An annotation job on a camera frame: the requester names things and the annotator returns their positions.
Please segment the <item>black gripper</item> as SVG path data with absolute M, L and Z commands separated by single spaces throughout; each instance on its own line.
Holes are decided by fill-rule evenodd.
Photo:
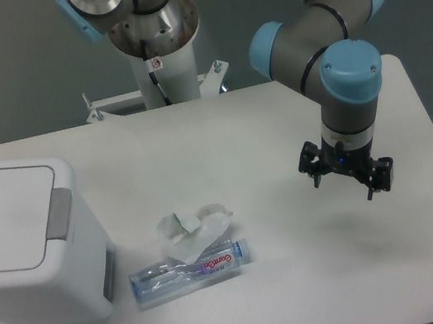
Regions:
M 367 199 L 378 192 L 388 192 L 393 183 L 393 158 L 372 160 L 371 127 L 354 134 L 333 131 L 321 133 L 321 148 L 305 141 L 299 155 L 298 171 L 312 178 L 319 188 L 322 176 L 329 173 L 355 178 L 368 189 Z

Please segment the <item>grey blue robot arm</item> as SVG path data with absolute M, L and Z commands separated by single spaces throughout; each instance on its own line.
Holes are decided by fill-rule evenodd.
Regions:
M 321 108 L 321 143 L 307 142 L 298 170 L 315 183 L 325 174 L 355 178 L 370 194 L 387 192 L 393 159 L 371 155 L 382 60 L 355 29 L 384 0 L 303 0 L 292 25 L 263 24 L 251 40 L 251 66 Z M 145 105 L 152 109 L 200 98 L 192 41 L 199 18 L 191 0 L 56 0 L 89 41 L 109 37 L 132 62 Z

